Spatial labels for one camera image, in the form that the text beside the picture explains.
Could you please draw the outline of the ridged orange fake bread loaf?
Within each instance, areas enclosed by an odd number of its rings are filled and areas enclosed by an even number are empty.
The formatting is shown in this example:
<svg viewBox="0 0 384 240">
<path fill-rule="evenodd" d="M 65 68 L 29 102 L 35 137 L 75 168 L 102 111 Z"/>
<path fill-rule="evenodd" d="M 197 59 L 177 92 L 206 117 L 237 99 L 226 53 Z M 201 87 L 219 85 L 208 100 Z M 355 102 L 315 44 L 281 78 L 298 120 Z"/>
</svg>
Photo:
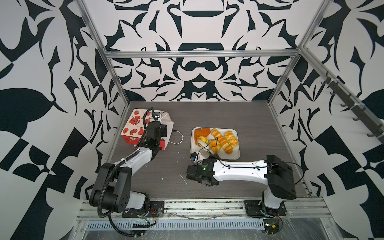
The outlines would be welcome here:
<svg viewBox="0 0 384 240">
<path fill-rule="evenodd" d="M 232 154 L 233 153 L 233 148 L 229 144 L 229 142 L 224 138 L 224 136 L 217 130 L 217 129 L 212 129 L 211 130 L 211 135 L 214 138 L 218 139 L 218 142 L 220 143 L 222 149 L 226 154 Z"/>
</svg>

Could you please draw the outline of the yellow fake bread piece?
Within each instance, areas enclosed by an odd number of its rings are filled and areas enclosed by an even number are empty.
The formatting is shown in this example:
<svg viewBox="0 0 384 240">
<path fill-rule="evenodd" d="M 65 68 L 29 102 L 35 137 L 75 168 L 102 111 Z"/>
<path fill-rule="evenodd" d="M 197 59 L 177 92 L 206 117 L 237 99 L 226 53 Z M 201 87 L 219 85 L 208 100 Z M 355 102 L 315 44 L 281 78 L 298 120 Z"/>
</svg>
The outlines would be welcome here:
<svg viewBox="0 0 384 240">
<path fill-rule="evenodd" d="M 208 141 L 208 139 L 206 137 L 200 136 L 200 137 L 197 138 L 196 144 L 200 148 L 206 148 L 209 145 L 209 141 Z"/>
</svg>

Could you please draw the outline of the orange fake croissant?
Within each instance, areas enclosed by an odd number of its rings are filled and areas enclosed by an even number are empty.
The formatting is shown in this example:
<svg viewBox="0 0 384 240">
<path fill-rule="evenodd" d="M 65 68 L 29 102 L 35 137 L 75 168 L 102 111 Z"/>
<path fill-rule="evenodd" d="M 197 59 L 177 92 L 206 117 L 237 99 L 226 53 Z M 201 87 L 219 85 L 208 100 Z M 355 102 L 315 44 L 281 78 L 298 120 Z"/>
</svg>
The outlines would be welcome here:
<svg viewBox="0 0 384 240">
<path fill-rule="evenodd" d="M 195 144 L 198 144 L 198 138 L 199 137 L 208 137 L 211 133 L 210 128 L 197 128 L 194 131 L 194 138 L 195 138 Z"/>
</svg>

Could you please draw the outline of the glazed fake pastry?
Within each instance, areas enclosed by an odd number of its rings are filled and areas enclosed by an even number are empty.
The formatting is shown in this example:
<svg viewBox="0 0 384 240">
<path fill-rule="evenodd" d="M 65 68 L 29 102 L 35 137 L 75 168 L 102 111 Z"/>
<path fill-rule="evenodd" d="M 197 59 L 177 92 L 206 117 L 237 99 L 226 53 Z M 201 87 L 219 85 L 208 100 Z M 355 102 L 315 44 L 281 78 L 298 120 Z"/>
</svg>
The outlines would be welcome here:
<svg viewBox="0 0 384 240">
<path fill-rule="evenodd" d="M 239 145 L 239 140 L 235 137 L 232 131 L 226 132 L 224 138 L 232 148 L 235 148 Z"/>
</svg>

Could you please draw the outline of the yellow fake bread roll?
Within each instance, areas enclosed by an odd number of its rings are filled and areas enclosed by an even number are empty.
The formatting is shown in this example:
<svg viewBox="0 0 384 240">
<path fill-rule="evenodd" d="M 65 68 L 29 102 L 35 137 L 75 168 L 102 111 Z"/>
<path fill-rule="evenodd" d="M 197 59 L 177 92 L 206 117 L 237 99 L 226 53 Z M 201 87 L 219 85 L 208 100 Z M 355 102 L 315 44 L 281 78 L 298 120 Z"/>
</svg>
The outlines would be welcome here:
<svg viewBox="0 0 384 240">
<path fill-rule="evenodd" d="M 221 144 L 217 140 L 213 140 L 209 144 L 209 148 L 214 152 L 214 154 L 219 154 L 220 150 L 222 149 Z"/>
</svg>

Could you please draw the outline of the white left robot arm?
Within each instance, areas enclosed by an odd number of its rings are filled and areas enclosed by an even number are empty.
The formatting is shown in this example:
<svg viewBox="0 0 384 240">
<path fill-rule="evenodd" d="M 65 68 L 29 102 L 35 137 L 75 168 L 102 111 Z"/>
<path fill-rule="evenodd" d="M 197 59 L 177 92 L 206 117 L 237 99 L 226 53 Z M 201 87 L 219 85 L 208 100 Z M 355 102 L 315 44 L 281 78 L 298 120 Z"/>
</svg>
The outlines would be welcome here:
<svg viewBox="0 0 384 240">
<path fill-rule="evenodd" d="M 100 218 L 126 209 L 145 212 L 149 197 L 131 190 L 132 176 L 152 161 L 159 150 L 162 138 L 168 135 L 168 127 L 158 121 L 148 123 L 137 149 L 114 164 L 101 166 L 90 196 L 90 205 L 97 208 Z"/>
</svg>

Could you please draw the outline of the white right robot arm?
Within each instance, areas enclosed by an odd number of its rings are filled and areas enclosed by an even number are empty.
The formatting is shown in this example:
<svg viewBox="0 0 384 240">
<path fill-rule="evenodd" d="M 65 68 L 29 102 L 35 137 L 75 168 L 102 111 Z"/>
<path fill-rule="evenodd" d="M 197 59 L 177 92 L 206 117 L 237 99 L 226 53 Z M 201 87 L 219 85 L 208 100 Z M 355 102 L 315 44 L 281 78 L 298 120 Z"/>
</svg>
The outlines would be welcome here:
<svg viewBox="0 0 384 240">
<path fill-rule="evenodd" d="M 285 200 L 295 200 L 296 183 L 293 168 L 275 155 L 256 162 L 225 161 L 217 155 L 188 166 L 186 178 L 207 187 L 217 186 L 223 181 L 255 182 L 267 186 L 258 204 L 265 215 L 278 213 Z"/>
</svg>

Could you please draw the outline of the white plastic tray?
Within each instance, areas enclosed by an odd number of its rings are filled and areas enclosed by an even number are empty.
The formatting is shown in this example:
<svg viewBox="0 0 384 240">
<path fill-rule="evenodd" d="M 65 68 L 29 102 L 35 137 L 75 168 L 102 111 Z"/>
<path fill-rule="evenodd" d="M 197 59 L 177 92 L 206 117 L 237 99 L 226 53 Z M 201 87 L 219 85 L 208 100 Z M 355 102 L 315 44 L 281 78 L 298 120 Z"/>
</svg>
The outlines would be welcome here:
<svg viewBox="0 0 384 240">
<path fill-rule="evenodd" d="M 238 133 L 233 129 L 194 128 L 192 130 L 191 154 L 200 153 L 199 160 L 217 154 L 223 160 L 240 157 Z"/>
</svg>

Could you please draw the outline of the small electronics board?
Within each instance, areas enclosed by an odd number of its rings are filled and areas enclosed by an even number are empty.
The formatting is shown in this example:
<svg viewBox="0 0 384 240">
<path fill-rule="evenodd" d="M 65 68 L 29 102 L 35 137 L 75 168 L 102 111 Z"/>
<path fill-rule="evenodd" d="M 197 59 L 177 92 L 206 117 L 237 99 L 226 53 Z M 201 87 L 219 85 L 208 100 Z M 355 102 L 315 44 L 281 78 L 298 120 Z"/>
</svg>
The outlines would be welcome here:
<svg viewBox="0 0 384 240">
<path fill-rule="evenodd" d="M 276 235 L 283 229 L 283 225 L 281 221 L 277 221 L 276 219 L 263 219 L 264 222 L 264 232 L 267 235 Z"/>
</svg>

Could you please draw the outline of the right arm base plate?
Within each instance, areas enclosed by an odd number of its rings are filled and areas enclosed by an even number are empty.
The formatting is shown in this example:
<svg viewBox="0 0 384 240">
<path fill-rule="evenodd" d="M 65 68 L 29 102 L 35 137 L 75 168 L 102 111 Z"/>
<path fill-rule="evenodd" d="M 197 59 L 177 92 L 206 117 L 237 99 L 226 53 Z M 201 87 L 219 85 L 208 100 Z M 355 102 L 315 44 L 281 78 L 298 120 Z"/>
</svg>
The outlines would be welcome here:
<svg viewBox="0 0 384 240">
<path fill-rule="evenodd" d="M 247 216 L 252 218 L 273 218 L 277 215 L 284 217 L 287 212 L 284 202 L 281 202 L 277 210 L 267 208 L 262 200 L 245 200 L 244 204 Z"/>
</svg>

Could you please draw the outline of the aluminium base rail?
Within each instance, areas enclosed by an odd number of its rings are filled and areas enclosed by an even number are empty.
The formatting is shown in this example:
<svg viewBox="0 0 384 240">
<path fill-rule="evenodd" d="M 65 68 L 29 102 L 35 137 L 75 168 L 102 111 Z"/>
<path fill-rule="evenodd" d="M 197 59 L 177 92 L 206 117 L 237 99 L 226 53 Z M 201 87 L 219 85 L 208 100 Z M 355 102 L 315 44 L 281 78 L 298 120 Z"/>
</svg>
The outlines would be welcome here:
<svg viewBox="0 0 384 240">
<path fill-rule="evenodd" d="M 153 199 L 164 201 L 162 217 L 167 219 L 246 218 L 245 199 Z M 297 198 L 284 201 L 287 218 L 330 218 L 322 198 Z"/>
</svg>

